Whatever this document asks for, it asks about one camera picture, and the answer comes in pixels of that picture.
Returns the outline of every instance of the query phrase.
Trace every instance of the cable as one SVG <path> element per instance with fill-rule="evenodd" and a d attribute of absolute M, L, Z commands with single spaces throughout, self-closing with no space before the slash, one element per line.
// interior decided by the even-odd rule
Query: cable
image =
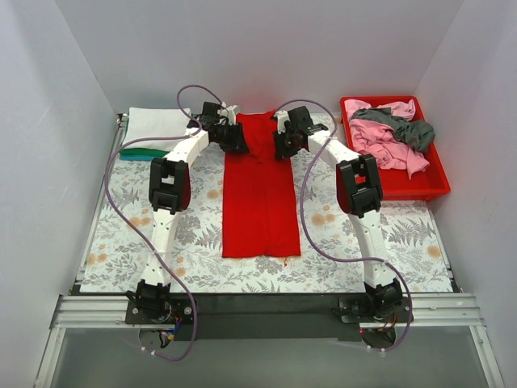
<path fill-rule="evenodd" d="M 176 95 L 176 103 L 178 104 L 178 108 L 181 110 L 181 112 L 186 117 L 188 117 L 191 120 L 194 120 L 199 125 L 199 129 L 197 131 L 195 131 L 192 135 L 178 136 L 178 137 L 142 137 L 140 139 L 128 141 L 127 143 L 121 145 L 118 149 L 116 149 L 115 152 L 113 152 L 113 154 L 111 154 L 110 158 L 108 159 L 108 162 L 107 162 L 107 165 L 106 165 L 106 170 L 104 171 L 104 178 L 103 178 L 103 181 L 104 181 L 104 191 L 106 193 L 106 198 L 107 198 L 107 201 L 109 202 L 109 204 L 112 206 L 113 210 L 115 210 L 115 212 L 120 216 L 120 218 L 122 218 L 124 220 L 124 222 L 126 224 L 128 224 L 128 226 L 131 229 L 133 229 L 142 238 L 142 240 L 144 240 L 144 242 L 147 244 L 149 249 L 153 252 L 153 254 L 158 259 L 158 262 L 161 264 L 161 266 L 163 268 L 165 268 L 165 270 L 170 274 L 170 276 L 174 280 L 176 280 L 178 282 L 178 284 L 181 286 L 182 289 L 185 290 L 185 293 L 187 294 L 188 299 L 190 300 L 191 308 L 192 308 L 192 316 L 193 316 L 193 319 L 194 319 L 193 330 L 192 330 L 192 337 L 191 337 L 190 343 L 188 344 L 187 349 L 185 350 L 185 352 L 181 356 L 172 357 L 172 356 L 166 355 L 165 353 L 156 352 L 154 350 L 149 350 L 148 348 L 142 347 L 144 350 L 147 350 L 148 352 L 150 352 L 152 354 L 155 354 L 155 355 L 157 355 L 159 357 L 165 358 L 165 359 L 167 359 L 169 361 L 180 361 L 180 360 L 184 359 L 187 356 L 187 354 L 191 351 L 192 346 L 194 345 L 195 335 L 197 333 L 197 309 L 195 307 L 194 297 L 192 296 L 192 293 L 189 291 L 187 286 L 170 270 L 169 266 L 165 263 L 165 261 L 163 261 L 162 257 L 156 251 L 156 248 L 151 243 L 151 241 L 131 221 L 129 221 L 129 219 L 117 207 L 117 205 L 115 204 L 113 198 L 111 197 L 111 193 L 109 191 L 109 175 L 110 175 L 110 171 L 111 171 L 111 166 L 113 165 L 113 162 L 115 161 L 116 156 L 119 154 L 119 152 L 121 150 L 123 150 L 124 148 L 130 146 L 131 144 L 139 143 L 141 141 L 184 140 L 184 139 L 188 139 L 191 136 L 195 136 L 196 134 L 198 134 L 203 129 L 203 125 L 200 123 L 200 121 L 197 120 L 196 118 L 192 117 L 190 114 L 188 114 L 188 112 L 185 111 L 185 109 L 183 109 L 183 107 L 182 107 L 182 105 L 181 105 L 181 103 L 179 101 L 179 96 L 181 95 L 181 93 L 184 90 L 189 89 L 189 88 L 194 88 L 194 87 L 195 88 L 199 88 L 199 89 L 203 89 L 204 91 L 207 91 L 219 103 L 222 103 L 222 101 L 221 101 L 221 99 L 219 99 L 219 97 L 217 97 L 214 93 L 212 93 L 208 88 L 206 88 L 204 86 L 201 86 L 201 85 L 194 85 L 194 84 L 186 85 L 186 86 L 182 87 L 178 91 L 178 94 Z"/>
<path fill-rule="evenodd" d="M 290 104 L 290 103 L 313 103 L 314 105 L 317 105 L 318 107 L 320 107 L 321 109 L 323 109 L 329 116 L 330 118 L 332 119 L 332 122 L 334 123 L 334 130 L 332 131 L 332 133 L 329 135 L 329 137 L 327 138 L 327 140 L 325 141 L 325 143 L 323 143 L 323 146 L 321 147 L 321 149 L 316 153 L 316 155 L 314 156 L 313 160 L 311 161 L 311 163 L 309 164 L 309 167 L 307 168 L 307 171 L 305 172 L 305 176 L 304 176 L 304 180 L 303 180 L 303 183 L 301 185 L 301 194 L 300 194 L 300 218 L 301 218 L 301 225 L 303 227 L 303 230 L 304 230 L 304 233 L 305 233 L 305 236 L 307 237 L 307 239 L 309 240 L 309 243 L 310 245 L 314 248 L 314 250 L 319 253 L 320 255 L 322 255 L 323 257 L 326 257 L 327 259 L 330 259 L 332 261 L 335 261 L 335 262 L 338 262 L 338 263 L 359 263 L 359 262 L 365 262 L 365 261 L 376 261 L 378 263 L 384 263 L 389 269 L 391 269 L 393 272 L 395 272 L 395 275 L 398 277 L 398 279 L 401 281 L 402 285 L 404 286 L 404 289 L 406 290 L 406 293 L 407 293 L 407 297 L 408 297 L 408 302 L 409 302 L 409 318 L 407 320 L 407 324 L 406 324 L 406 327 L 404 328 L 404 331 L 402 332 L 399 340 L 393 344 L 392 346 L 390 346 L 389 348 L 386 348 L 386 349 L 376 349 L 374 348 L 374 350 L 378 351 L 378 352 L 387 352 L 387 351 L 391 351 L 391 350 L 394 350 L 395 348 L 397 348 L 400 343 L 404 340 L 404 338 L 407 336 L 407 333 L 409 332 L 410 330 L 410 325 L 411 325 L 411 315 L 413 313 L 413 302 L 411 300 L 411 292 L 410 292 L 410 289 L 409 287 L 407 286 L 407 283 L 406 281 L 404 280 L 404 278 L 402 277 L 402 274 L 389 262 L 387 261 L 384 261 L 383 259 L 380 259 L 378 257 L 363 257 L 363 258 L 360 258 L 360 259 L 338 259 L 336 257 L 333 257 L 331 255 L 328 255 L 327 253 L 325 253 L 320 247 L 318 247 L 316 245 L 316 243 L 312 240 L 312 238 L 310 237 L 310 234 L 309 234 L 309 230 L 307 229 L 307 224 L 305 222 L 305 216 L 304 216 L 304 198 L 305 198 L 305 189 L 307 187 L 307 180 L 309 178 L 309 174 L 310 174 L 310 171 L 313 169 L 314 167 L 314 164 L 316 164 L 316 161 L 319 159 L 320 155 L 323 153 L 324 149 L 329 145 L 330 141 L 332 140 L 332 138 L 334 137 L 334 135 L 336 134 L 336 132 L 338 131 L 338 126 L 336 125 L 336 120 L 334 118 L 334 116 L 332 116 L 332 113 L 330 112 L 329 109 L 327 109 L 326 107 L 324 107 L 323 105 L 321 105 L 320 103 L 316 102 L 316 101 L 313 101 L 311 99 L 292 99 L 290 101 L 288 101 L 287 103 L 283 103 L 282 105 L 280 105 L 277 109 L 276 109 L 276 112 L 279 111 L 281 108 L 285 107 L 286 105 Z"/>

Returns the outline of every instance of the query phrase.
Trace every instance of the red cloth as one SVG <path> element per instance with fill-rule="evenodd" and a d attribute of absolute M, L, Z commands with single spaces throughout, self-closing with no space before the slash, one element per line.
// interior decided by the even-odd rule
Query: red cloth
<path fill-rule="evenodd" d="M 291 161 L 275 160 L 274 112 L 237 115 L 249 154 L 226 154 L 223 257 L 300 255 Z"/>

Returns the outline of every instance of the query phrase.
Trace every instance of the pink towel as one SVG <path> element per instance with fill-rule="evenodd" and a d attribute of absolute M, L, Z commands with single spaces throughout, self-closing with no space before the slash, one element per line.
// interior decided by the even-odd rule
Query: pink towel
<path fill-rule="evenodd" d="M 377 160 L 377 166 L 384 170 L 407 170 L 410 179 L 413 173 L 425 171 L 429 162 L 421 153 L 395 141 L 391 127 L 370 120 L 350 120 L 355 111 L 371 107 L 369 103 L 357 99 L 345 101 L 355 150 L 361 154 L 372 154 Z M 406 120 L 411 120 L 416 112 L 413 100 L 409 103 L 388 103 L 378 108 L 391 108 L 394 116 L 404 117 Z"/>

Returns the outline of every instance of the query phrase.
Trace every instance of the leaf pattern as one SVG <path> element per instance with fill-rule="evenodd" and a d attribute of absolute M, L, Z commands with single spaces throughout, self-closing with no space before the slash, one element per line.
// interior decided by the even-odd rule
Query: leaf pattern
<path fill-rule="evenodd" d="M 331 128 L 326 117 L 315 116 Z M 343 264 L 319 255 L 301 230 L 301 257 L 222 259 L 222 188 L 224 153 L 209 145 L 191 168 L 191 204 L 180 220 L 172 252 L 164 259 L 192 292 L 352 293 L 364 291 L 362 263 Z M 302 150 L 292 158 L 298 217 L 300 190 L 313 155 Z M 149 206 L 149 162 L 117 160 L 111 194 L 124 214 L 148 238 L 153 233 Z M 354 228 L 336 200 L 335 171 L 317 161 L 304 197 L 312 239 L 335 257 L 360 257 Z M 384 202 L 380 224 L 390 261 L 412 291 L 452 291 L 427 205 L 418 201 Z M 104 203 L 91 244 L 81 291 L 122 293 L 135 289 L 151 255 L 112 208 Z M 171 291 L 183 292 L 176 283 Z"/>

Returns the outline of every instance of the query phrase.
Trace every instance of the white wall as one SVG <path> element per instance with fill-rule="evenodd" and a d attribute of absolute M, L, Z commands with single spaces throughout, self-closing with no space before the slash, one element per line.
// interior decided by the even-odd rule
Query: white wall
<path fill-rule="evenodd" d="M 452 269 L 474 292 L 517 386 L 517 2 L 465 0 L 418 85 L 452 192 L 435 204 Z"/>
<path fill-rule="evenodd" d="M 462 0 L 57 0 L 113 108 L 413 93 Z M 189 98 L 200 107 L 206 95 Z"/>
<path fill-rule="evenodd" d="M 0 1 L 0 386 L 34 382 L 115 132 L 52 0 Z"/>

